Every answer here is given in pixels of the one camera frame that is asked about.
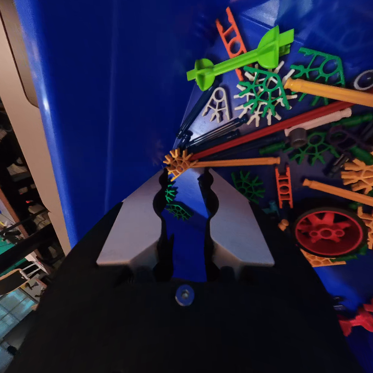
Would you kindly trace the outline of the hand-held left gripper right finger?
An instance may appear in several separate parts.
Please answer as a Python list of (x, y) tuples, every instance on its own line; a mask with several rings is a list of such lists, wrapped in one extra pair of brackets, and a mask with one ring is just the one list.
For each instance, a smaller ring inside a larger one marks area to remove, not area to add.
[(214, 170), (198, 178), (208, 219), (204, 263), (208, 281), (223, 267), (239, 277), (245, 267), (271, 268), (275, 261), (249, 201)]

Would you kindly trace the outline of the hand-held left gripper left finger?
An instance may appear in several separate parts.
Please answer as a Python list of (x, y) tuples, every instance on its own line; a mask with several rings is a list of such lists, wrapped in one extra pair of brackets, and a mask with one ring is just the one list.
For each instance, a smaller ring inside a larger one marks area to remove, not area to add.
[(168, 232), (162, 216), (168, 185), (168, 174), (163, 169), (123, 200), (97, 265), (124, 265), (133, 273), (149, 269), (160, 282), (172, 278), (175, 236)]

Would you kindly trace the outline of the orange half circle connector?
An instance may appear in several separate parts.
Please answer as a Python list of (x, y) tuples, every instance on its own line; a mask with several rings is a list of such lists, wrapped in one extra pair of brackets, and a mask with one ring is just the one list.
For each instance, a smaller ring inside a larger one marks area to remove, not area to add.
[(188, 153), (187, 150), (181, 150), (180, 148), (171, 150), (169, 154), (165, 156), (163, 163), (170, 177), (170, 181), (174, 182), (180, 175), (185, 173), (187, 170), (195, 166), (199, 161), (191, 161), (190, 158), (193, 153)]

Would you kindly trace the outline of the blue storage bin with tag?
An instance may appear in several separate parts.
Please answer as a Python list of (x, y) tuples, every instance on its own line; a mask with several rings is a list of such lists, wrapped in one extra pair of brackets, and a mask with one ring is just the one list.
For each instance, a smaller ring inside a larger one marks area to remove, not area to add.
[(257, 206), (272, 268), (220, 270), (163, 216), (155, 269), (96, 264), (121, 200), (162, 169), (227, 4), (16, 1), (75, 246), (6, 372), (372, 372), (372, 337), (356, 328), (350, 349), (319, 276)]

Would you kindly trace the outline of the orange ladder toy piece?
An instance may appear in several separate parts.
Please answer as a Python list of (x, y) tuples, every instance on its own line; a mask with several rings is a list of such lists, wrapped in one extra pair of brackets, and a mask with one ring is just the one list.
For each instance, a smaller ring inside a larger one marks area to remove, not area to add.
[(284, 173), (279, 173), (278, 167), (275, 168), (277, 196), (279, 208), (287, 203), (290, 209), (293, 209), (292, 184), (290, 166), (287, 164)]
[(245, 54), (247, 49), (230, 7), (226, 8), (226, 15), (229, 22), (229, 26), (226, 29), (219, 19), (215, 20), (215, 24), (229, 58), (235, 58)]

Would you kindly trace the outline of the orange toy rod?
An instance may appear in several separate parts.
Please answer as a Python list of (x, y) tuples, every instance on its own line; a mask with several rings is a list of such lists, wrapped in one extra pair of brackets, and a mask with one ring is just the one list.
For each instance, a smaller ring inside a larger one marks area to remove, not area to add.
[(336, 195), (357, 203), (362, 203), (367, 206), (373, 206), (373, 198), (367, 196), (365, 194), (349, 191), (346, 189), (334, 187), (332, 185), (324, 184), (315, 180), (305, 179), (302, 183), (304, 187), (308, 187), (310, 189), (318, 190), (324, 193)]
[(265, 166), (265, 165), (279, 165), (280, 163), (281, 163), (280, 157), (259, 157), (259, 158), (249, 158), (249, 159), (198, 161), (195, 164), (191, 165), (190, 168)]

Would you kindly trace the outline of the orange lattice toy piece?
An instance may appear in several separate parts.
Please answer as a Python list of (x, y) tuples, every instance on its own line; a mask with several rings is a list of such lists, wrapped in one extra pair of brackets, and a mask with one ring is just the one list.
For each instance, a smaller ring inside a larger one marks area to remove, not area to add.
[(325, 258), (310, 254), (303, 249), (300, 249), (306, 260), (310, 263), (313, 268), (327, 267), (335, 265), (345, 265), (347, 262), (336, 258)]

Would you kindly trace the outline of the red wheel black tyre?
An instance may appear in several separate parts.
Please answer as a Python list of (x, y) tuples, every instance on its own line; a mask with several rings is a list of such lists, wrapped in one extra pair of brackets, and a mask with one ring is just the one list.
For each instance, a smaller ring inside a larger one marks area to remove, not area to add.
[(357, 253), (368, 227), (347, 203), (332, 198), (305, 198), (289, 214), (293, 239), (304, 251), (323, 258)]

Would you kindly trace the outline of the dark green toy rod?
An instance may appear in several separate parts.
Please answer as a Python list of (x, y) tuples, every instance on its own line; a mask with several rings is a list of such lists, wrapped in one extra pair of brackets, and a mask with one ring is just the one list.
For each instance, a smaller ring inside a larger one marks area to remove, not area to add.
[(259, 149), (259, 154), (260, 155), (273, 154), (273, 153), (280, 152), (280, 151), (286, 149), (287, 146), (288, 146), (288, 144), (284, 141), (276, 142), (276, 143), (267, 145), (267, 146)]
[(343, 118), (339, 120), (338, 122), (334, 122), (331, 124), (331, 127), (336, 126), (342, 126), (343, 128), (354, 128), (357, 127), (360, 124), (367, 123), (372, 121), (373, 114), (372, 113), (366, 113), (362, 115), (356, 115), (349, 118)]

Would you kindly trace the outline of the bundle of dark blue rods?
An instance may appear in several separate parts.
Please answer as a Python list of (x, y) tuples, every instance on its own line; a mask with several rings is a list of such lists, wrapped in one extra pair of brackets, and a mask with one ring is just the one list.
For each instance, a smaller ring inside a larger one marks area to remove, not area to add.
[(246, 107), (243, 110), (240, 117), (237, 117), (230, 122), (215, 128), (193, 140), (191, 140), (192, 132), (186, 131), (181, 137), (180, 142), (177, 145), (177, 148), (181, 150), (187, 150), (188, 153), (196, 154), (198, 152), (205, 151), (209, 148), (217, 146), (219, 144), (228, 142), (232, 139), (238, 138), (241, 136), (240, 128), (243, 125), (250, 125), (252, 122), (255, 122), (255, 126), (259, 126), (260, 119), (262, 115), (265, 114), (268, 119), (268, 125), (271, 125), (272, 111), (268, 107), (267, 102), (259, 101), (253, 113), (251, 109), (253, 103)]

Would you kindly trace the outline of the long red toy rod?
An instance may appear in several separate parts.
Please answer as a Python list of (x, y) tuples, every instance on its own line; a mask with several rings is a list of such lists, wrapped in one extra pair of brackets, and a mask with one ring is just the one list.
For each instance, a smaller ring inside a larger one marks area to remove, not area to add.
[(219, 144), (217, 146), (214, 146), (212, 148), (209, 148), (205, 151), (198, 152), (196, 154), (193, 154), (189, 160), (190, 161), (195, 161), (195, 160), (200, 160), (202, 158), (205, 158), (207, 156), (211, 156), (213, 154), (231, 149), (233, 147), (239, 146), (241, 144), (245, 144), (257, 139), (260, 139), (262, 137), (266, 137), (268, 135), (271, 135), (273, 133), (277, 133), (279, 131), (285, 130), (287, 128), (293, 127), (295, 125), (308, 122), (310, 120), (317, 119), (319, 117), (325, 116), (332, 114), (336, 111), (347, 109), (349, 107), (352, 107), (354, 104), (353, 103), (348, 103), (344, 101), (337, 101), (332, 104), (319, 107), (313, 110), (310, 110), (308, 112), (299, 114), (297, 116), (294, 116), (292, 118), (282, 120), (274, 125), (267, 126), (265, 128), (255, 130), (251, 133), (248, 133), (246, 135), (240, 136), (238, 138), (232, 139), (228, 142)]

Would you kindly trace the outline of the grey toy spacer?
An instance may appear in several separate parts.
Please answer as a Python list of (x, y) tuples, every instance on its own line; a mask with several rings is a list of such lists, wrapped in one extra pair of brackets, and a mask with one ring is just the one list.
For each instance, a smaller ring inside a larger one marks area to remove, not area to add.
[(307, 144), (307, 131), (304, 128), (295, 128), (289, 132), (290, 145), (294, 149), (301, 148)]

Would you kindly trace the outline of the white snowflake connector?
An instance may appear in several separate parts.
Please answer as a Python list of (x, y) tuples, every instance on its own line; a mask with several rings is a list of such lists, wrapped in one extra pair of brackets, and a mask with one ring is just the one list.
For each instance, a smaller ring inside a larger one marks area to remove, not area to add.
[(298, 94), (287, 92), (283, 87), (279, 73), (284, 64), (285, 61), (281, 60), (274, 69), (263, 69), (259, 64), (244, 68), (244, 79), (236, 86), (240, 92), (234, 98), (245, 99), (235, 110), (241, 111), (240, 119), (245, 115), (248, 117), (247, 125), (255, 124), (258, 128), (260, 120), (264, 118), (270, 126), (272, 119), (282, 119), (278, 109), (292, 109), (289, 101), (297, 99)]

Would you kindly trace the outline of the white wedge connector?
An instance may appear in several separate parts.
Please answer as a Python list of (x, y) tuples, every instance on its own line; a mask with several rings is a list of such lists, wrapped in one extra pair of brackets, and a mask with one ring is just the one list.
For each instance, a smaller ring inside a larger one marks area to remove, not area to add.
[(210, 122), (216, 120), (217, 123), (221, 123), (223, 119), (229, 122), (232, 119), (225, 88), (219, 86), (213, 91), (201, 115), (205, 117), (209, 113)]

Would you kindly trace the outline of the orange snowflake connector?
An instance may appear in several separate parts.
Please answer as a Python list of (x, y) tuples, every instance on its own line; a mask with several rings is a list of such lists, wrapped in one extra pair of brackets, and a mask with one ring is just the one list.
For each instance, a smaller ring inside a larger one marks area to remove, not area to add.
[(373, 190), (373, 166), (357, 158), (344, 164), (340, 173), (343, 185), (349, 185), (353, 192), (364, 195)]
[(368, 229), (367, 246), (368, 249), (373, 249), (373, 214), (363, 212), (363, 207), (357, 207), (357, 216), (364, 222)]

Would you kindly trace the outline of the white toy rod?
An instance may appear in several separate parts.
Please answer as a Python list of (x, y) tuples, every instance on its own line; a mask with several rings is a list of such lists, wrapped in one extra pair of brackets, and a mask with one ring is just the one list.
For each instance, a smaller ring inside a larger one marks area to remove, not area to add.
[(312, 128), (317, 128), (317, 127), (322, 126), (322, 125), (337, 122), (337, 121), (339, 121), (341, 119), (344, 119), (344, 118), (349, 118), (351, 116), (352, 116), (352, 109), (351, 109), (351, 107), (348, 107), (346, 109), (339, 110), (339, 111), (336, 111), (334, 113), (324, 115), (324, 116), (321, 116), (319, 118), (300, 123), (298, 125), (294, 125), (290, 128), (285, 129), (284, 134), (285, 134), (286, 137), (288, 137), (290, 135), (290, 132), (295, 130), (295, 129), (301, 128), (301, 129), (304, 129), (304, 130), (307, 131), (307, 130), (310, 130)]

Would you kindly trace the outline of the red toy connector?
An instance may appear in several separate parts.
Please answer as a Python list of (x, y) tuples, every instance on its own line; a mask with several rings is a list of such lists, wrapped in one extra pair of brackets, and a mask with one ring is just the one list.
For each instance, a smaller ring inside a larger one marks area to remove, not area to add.
[(352, 328), (363, 327), (368, 332), (373, 332), (373, 299), (365, 303), (357, 311), (353, 318), (338, 315), (339, 325), (345, 337), (348, 337)]

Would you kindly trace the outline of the yellow toy rod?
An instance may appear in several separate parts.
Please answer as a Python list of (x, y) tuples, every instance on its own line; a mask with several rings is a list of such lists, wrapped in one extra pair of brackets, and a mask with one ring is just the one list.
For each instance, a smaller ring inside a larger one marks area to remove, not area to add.
[(293, 92), (301, 92), (314, 96), (353, 103), (356, 105), (373, 107), (373, 95), (365, 91), (357, 91), (292, 78), (284, 78), (282, 80), (282, 85), (284, 89), (290, 89)]

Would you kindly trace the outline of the lime green toy axle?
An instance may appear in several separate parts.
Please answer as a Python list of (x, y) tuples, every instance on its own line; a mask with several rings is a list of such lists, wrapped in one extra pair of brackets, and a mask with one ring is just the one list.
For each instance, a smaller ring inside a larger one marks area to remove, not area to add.
[(280, 32), (279, 26), (276, 26), (264, 34), (256, 49), (249, 52), (217, 64), (213, 64), (207, 58), (198, 59), (195, 61), (194, 69), (186, 73), (187, 80), (195, 80), (200, 90), (206, 91), (212, 86), (215, 77), (251, 63), (258, 63), (266, 69), (274, 69), (279, 64), (279, 58), (290, 53), (294, 34), (294, 29)]

